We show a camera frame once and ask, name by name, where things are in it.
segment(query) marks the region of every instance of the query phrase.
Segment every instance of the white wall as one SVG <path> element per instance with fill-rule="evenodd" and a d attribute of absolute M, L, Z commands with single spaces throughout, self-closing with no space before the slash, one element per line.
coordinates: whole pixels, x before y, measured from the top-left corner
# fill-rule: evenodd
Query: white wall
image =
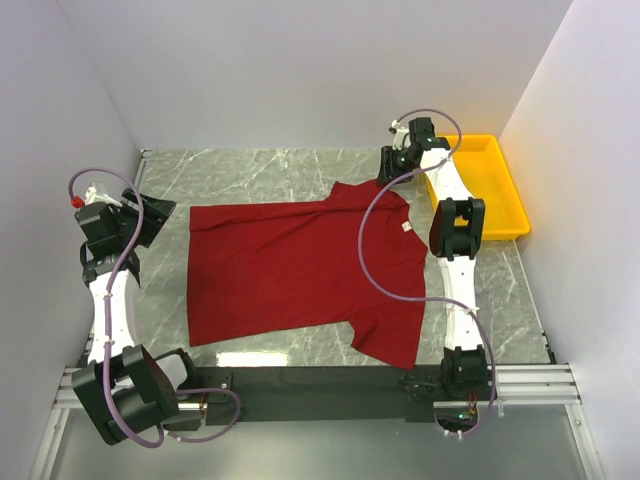
<path fill-rule="evenodd" d="M 634 0 L 574 0 L 501 137 L 542 322 L 612 479 L 640 475 L 638 18 Z"/>
<path fill-rule="evenodd" d="M 139 154 L 55 2 L 0 2 L 0 62 L 0 477 L 20 480 L 92 317 L 67 180 Z"/>
<path fill-rule="evenodd" d="M 499 134 L 570 4 L 58 1 L 146 148 L 379 146 L 417 106 Z"/>

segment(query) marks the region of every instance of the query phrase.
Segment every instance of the yellow tray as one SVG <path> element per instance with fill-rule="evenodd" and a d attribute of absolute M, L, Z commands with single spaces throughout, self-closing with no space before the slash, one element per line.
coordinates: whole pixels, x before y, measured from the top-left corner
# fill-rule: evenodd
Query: yellow tray
<path fill-rule="evenodd" d="M 451 146 L 456 135 L 445 135 Z M 520 197 L 513 184 L 500 146 L 493 135 L 463 135 L 462 145 L 453 156 L 454 163 L 467 189 L 476 198 L 482 198 L 487 207 L 484 218 L 483 240 L 513 240 L 531 230 Z M 431 184 L 431 204 L 438 203 Z"/>

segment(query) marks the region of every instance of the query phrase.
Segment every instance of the red t-shirt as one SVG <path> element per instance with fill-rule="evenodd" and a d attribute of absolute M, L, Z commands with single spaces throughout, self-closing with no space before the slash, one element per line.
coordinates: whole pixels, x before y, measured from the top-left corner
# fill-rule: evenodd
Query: red t-shirt
<path fill-rule="evenodd" d="M 192 207 L 190 344 L 348 321 L 353 348 L 413 368 L 424 304 L 378 292 L 358 261 L 360 222 L 379 191 L 375 181 L 336 183 L 320 202 Z M 367 222 L 364 254 L 378 283 L 421 297 L 427 247 L 403 228 L 408 213 L 386 193 Z"/>

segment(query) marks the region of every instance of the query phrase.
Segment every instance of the gray marble surface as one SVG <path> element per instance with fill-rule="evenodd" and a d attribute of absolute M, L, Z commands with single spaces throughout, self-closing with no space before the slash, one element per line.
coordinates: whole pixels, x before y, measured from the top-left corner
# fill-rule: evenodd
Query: gray marble surface
<path fill-rule="evenodd" d="M 335 181 L 356 184 L 378 173 L 379 150 L 154 150 L 142 164 L 142 193 L 178 206 L 149 250 L 138 249 L 141 292 L 139 340 L 158 355 L 185 348 L 196 365 L 375 365 L 350 347 L 347 322 L 271 332 L 189 347 L 186 272 L 189 207 L 237 203 L 322 200 Z M 426 241 L 433 210 L 424 180 L 399 186 L 411 205 L 410 220 Z M 427 292 L 444 288 L 436 259 L 425 269 Z M 479 317 L 491 335 L 499 363 L 548 363 L 545 345 L 520 258 L 512 241 L 484 242 L 476 266 Z M 417 363 L 442 358 L 446 316 L 428 304 Z"/>

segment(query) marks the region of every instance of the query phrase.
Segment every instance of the wire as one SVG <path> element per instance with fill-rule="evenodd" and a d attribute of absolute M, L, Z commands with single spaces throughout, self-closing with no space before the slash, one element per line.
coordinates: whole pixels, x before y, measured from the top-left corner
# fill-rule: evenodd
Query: wire
<path fill-rule="evenodd" d="M 112 344 L 111 332 L 112 332 L 112 325 L 113 325 L 112 317 L 111 317 L 111 296 L 112 296 L 111 291 L 113 289 L 113 284 L 116 281 L 116 276 L 118 275 L 120 268 L 126 261 L 127 257 L 129 256 L 129 253 L 131 253 L 131 251 L 135 248 L 136 241 L 140 236 L 140 232 L 142 230 L 142 223 L 144 221 L 144 204 L 142 202 L 142 197 L 140 196 L 140 192 L 138 191 L 136 186 L 131 182 L 131 180 L 129 180 L 123 174 L 116 172 L 115 170 L 111 170 L 109 168 L 103 168 L 103 167 L 83 168 L 82 170 L 76 172 L 69 180 L 69 185 L 68 185 L 69 197 L 71 199 L 74 198 L 73 185 L 75 184 L 75 181 L 80 175 L 83 175 L 88 172 L 108 173 L 109 175 L 118 177 L 120 180 L 125 182 L 129 186 L 129 188 L 133 191 L 133 194 L 136 197 L 136 203 L 138 204 L 138 220 L 136 222 L 136 228 L 133 231 L 133 234 L 131 235 L 131 238 L 129 239 L 129 242 L 127 243 L 126 247 L 120 254 L 120 257 L 116 261 L 116 264 L 114 265 L 113 270 L 111 270 L 111 275 L 109 275 L 109 279 L 107 280 L 107 286 L 105 287 L 104 333 L 107 338 L 107 341 L 104 344 L 104 363 L 102 366 L 102 389 L 104 391 L 104 398 L 107 403 L 107 408 L 109 409 L 109 413 L 111 413 L 113 420 L 116 422 L 116 425 L 118 425 L 120 430 L 122 430 L 122 432 L 131 440 L 133 440 L 139 445 L 142 445 L 143 447 L 158 448 L 160 445 L 164 443 L 164 429 L 162 428 L 162 425 L 158 425 L 159 438 L 156 441 L 146 440 L 142 438 L 140 435 L 138 435 L 137 433 L 135 433 L 131 428 L 129 428 L 127 423 L 124 421 L 124 419 L 120 415 L 120 412 L 116 407 L 115 401 L 113 400 L 113 394 L 111 392 L 111 377 L 110 377 L 110 366 L 111 366 L 110 360 L 111 360 L 111 344 Z M 179 438 L 180 440 L 188 443 L 199 443 L 199 442 L 212 440 L 228 432 L 231 429 L 231 427 L 233 427 L 235 422 L 238 420 L 238 417 L 240 416 L 240 412 L 242 409 L 242 403 L 240 402 L 240 397 L 235 392 L 232 392 L 230 390 L 221 389 L 221 388 L 198 388 L 194 390 L 178 390 L 176 393 L 178 394 L 224 393 L 224 394 L 230 395 L 231 398 L 233 398 L 233 400 L 235 401 L 236 413 L 233 416 L 233 419 L 231 420 L 231 422 L 229 422 L 229 424 L 225 428 L 223 428 L 217 434 L 211 435 L 210 437 L 205 437 L 202 439 L 200 438 L 187 439 L 187 438 L 179 437 L 176 434 L 170 433 L 169 435 L 173 438 Z"/>
<path fill-rule="evenodd" d="M 447 120 L 449 120 L 453 126 L 456 129 L 456 132 L 458 134 L 458 141 L 456 142 L 455 146 L 449 150 L 449 153 L 440 161 L 438 162 L 436 165 L 432 165 L 430 167 L 426 167 L 426 168 L 421 168 L 421 169 L 417 169 L 417 170 L 413 170 L 411 172 L 405 173 L 403 175 L 400 175 L 399 177 L 393 179 L 391 182 L 389 182 L 384 188 L 382 188 L 382 190 L 380 190 L 380 192 L 375 196 L 375 198 L 372 200 L 372 202 L 369 204 L 369 207 L 367 207 L 367 210 L 364 213 L 364 216 L 362 217 L 362 221 L 360 222 L 360 229 L 358 231 L 358 257 L 360 259 L 360 267 L 362 267 L 362 271 L 365 275 L 365 277 L 367 277 L 367 280 L 369 280 L 369 282 L 381 293 L 391 297 L 391 298 L 395 298 L 396 300 L 401 300 L 404 302 L 443 302 L 443 303 L 448 303 L 451 305 L 456 305 L 464 310 L 467 311 L 467 313 L 469 314 L 469 316 L 473 319 L 473 321 L 475 322 L 476 326 L 478 327 L 478 332 L 480 333 L 480 337 L 482 338 L 482 342 L 484 343 L 485 347 L 487 348 L 487 351 L 489 352 L 489 358 L 491 360 L 491 393 L 490 393 L 490 398 L 489 398 L 489 404 L 487 405 L 487 412 L 478 420 L 478 423 L 471 428 L 470 430 L 467 430 L 466 432 L 462 433 L 463 436 L 469 435 L 472 432 L 475 432 L 480 426 L 482 426 L 482 424 L 487 420 L 487 418 L 490 416 L 491 414 L 491 409 L 493 407 L 493 402 L 494 399 L 496 397 L 496 358 L 495 358 L 495 353 L 493 351 L 493 348 L 491 346 L 491 341 L 489 339 L 489 335 L 487 334 L 487 331 L 484 329 L 484 327 L 482 326 L 482 324 L 480 323 L 480 319 L 478 318 L 478 316 L 475 314 L 475 312 L 470 309 L 468 306 L 466 306 L 464 303 L 455 300 L 453 298 L 447 298 L 447 297 L 406 297 L 403 295 L 398 295 L 396 293 L 393 293 L 389 290 L 387 290 L 386 288 L 384 288 L 383 286 L 381 286 L 378 282 L 376 282 L 376 280 L 371 276 L 371 273 L 369 272 L 369 269 L 367 268 L 367 264 L 364 260 L 364 252 L 363 252 L 363 240 L 364 240 L 364 229 L 367 225 L 367 220 L 369 220 L 369 216 L 371 215 L 371 211 L 373 210 L 373 208 L 376 206 L 376 204 L 378 203 L 378 200 L 380 200 L 380 198 L 382 198 L 382 196 L 387 193 L 391 187 L 393 187 L 394 185 L 402 182 L 403 180 L 406 180 L 408 178 L 411 178 L 415 175 L 419 175 L 422 173 L 426 173 L 429 172 L 431 170 L 435 170 L 437 168 L 440 168 L 442 165 L 444 165 L 447 161 L 449 161 L 453 154 L 458 150 L 458 148 L 460 148 L 460 143 L 462 142 L 462 129 L 460 128 L 460 125 L 458 125 L 458 123 L 454 120 L 453 117 L 451 117 L 449 114 L 441 111 L 441 110 L 437 110 L 435 108 L 417 108 L 415 110 L 411 110 L 410 112 L 405 113 L 404 115 L 402 115 L 400 118 L 398 118 L 397 122 L 400 122 L 402 119 L 408 117 L 409 115 L 413 115 L 414 113 L 420 113 L 420 112 L 428 112 L 428 113 L 436 113 L 438 115 L 442 115 L 443 117 L 445 117 Z"/>

